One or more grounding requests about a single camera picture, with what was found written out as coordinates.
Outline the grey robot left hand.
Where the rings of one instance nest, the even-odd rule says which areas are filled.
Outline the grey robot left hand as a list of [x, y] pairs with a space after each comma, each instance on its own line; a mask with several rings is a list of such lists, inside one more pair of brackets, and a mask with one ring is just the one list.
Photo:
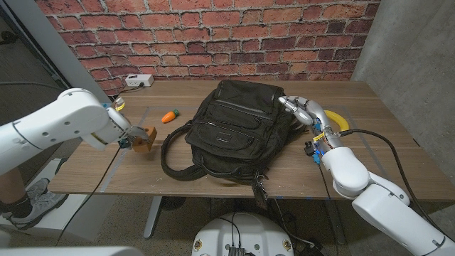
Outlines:
[[134, 145], [146, 144], [148, 142], [149, 135], [146, 133], [146, 129], [133, 126], [120, 137], [118, 145], [120, 149], [131, 149]]

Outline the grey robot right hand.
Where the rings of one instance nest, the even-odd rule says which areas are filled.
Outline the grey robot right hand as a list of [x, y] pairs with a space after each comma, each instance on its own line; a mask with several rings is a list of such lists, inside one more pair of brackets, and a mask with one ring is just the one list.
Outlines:
[[323, 142], [328, 150], [343, 147], [342, 141], [334, 132], [330, 119], [320, 104], [299, 96], [283, 96], [279, 98], [279, 102], [298, 121], [311, 126], [314, 136], [320, 136], [316, 141]]

